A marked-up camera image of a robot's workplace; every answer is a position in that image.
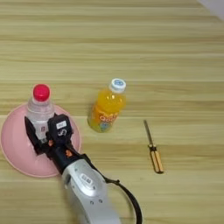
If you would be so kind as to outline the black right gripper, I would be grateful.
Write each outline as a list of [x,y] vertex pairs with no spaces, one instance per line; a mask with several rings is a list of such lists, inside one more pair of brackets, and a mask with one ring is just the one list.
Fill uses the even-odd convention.
[[73,162],[83,159],[83,156],[75,150],[71,141],[63,144],[42,143],[37,135],[32,122],[26,116],[24,118],[25,130],[30,142],[37,155],[46,154],[46,156],[53,162],[60,174]]

